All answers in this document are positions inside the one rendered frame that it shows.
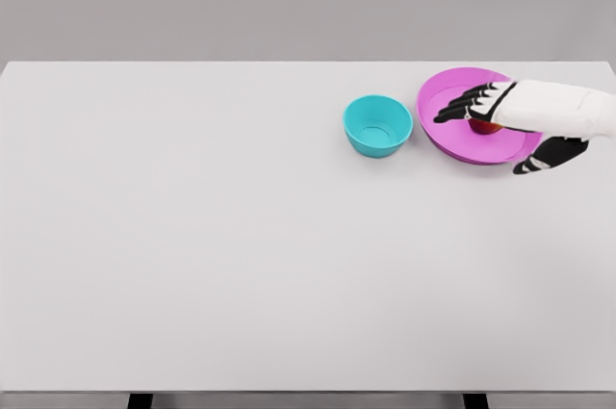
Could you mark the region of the pink plate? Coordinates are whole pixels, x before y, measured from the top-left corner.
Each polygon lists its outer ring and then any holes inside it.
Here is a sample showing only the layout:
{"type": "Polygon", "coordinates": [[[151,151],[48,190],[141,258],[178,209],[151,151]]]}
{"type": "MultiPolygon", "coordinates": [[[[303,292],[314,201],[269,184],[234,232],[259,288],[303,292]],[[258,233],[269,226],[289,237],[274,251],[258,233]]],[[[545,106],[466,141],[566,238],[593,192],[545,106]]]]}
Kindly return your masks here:
{"type": "Polygon", "coordinates": [[[463,91],[508,80],[504,74],[473,66],[454,67],[432,75],[420,87],[416,98],[416,112],[423,129],[437,147],[462,162],[495,165],[524,160],[542,141],[540,133],[501,129],[481,135],[466,120],[443,124],[433,121],[434,116],[463,91]]]}

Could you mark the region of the blue bowl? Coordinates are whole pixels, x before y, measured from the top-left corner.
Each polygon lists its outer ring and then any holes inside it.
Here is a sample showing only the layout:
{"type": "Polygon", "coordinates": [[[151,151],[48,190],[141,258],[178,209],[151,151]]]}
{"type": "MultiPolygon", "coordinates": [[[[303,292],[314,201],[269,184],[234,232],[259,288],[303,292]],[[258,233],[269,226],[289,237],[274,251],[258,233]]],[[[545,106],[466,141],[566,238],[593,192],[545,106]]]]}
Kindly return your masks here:
{"type": "Polygon", "coordinates": [[[410,138],[414,120],[409,110],[396,99],[371,94],[346,106],[343,126],[356,152],[380,159],[396,153],[410,138]]]}

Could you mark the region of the red apple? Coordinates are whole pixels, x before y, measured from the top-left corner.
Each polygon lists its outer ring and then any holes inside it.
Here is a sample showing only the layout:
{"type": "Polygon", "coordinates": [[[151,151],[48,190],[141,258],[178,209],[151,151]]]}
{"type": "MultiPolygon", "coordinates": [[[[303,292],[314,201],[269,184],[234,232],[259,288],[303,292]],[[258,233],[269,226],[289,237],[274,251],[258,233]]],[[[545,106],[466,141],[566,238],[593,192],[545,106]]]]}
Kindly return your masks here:
{"type": "Polygon", "coordinates": [[[497,123],[471,118],[468,120],[470,128],[480,135],[493,135],[502,129],[497,123]]]}

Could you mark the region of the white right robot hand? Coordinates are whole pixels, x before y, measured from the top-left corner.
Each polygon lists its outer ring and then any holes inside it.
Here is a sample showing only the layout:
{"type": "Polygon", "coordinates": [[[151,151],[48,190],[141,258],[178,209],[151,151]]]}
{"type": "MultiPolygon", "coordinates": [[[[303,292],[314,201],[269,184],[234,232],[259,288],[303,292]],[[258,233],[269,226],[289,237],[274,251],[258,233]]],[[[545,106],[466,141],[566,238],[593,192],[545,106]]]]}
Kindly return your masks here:
{"type": "Polygon", "coordinates": [[[593,89],[517,81],[468,89],[434,117],[436,123],[474,119],[548,138],[516,164],[517,175],[561,166],[584,153],[597,133],[604,96],[593,89]]]}

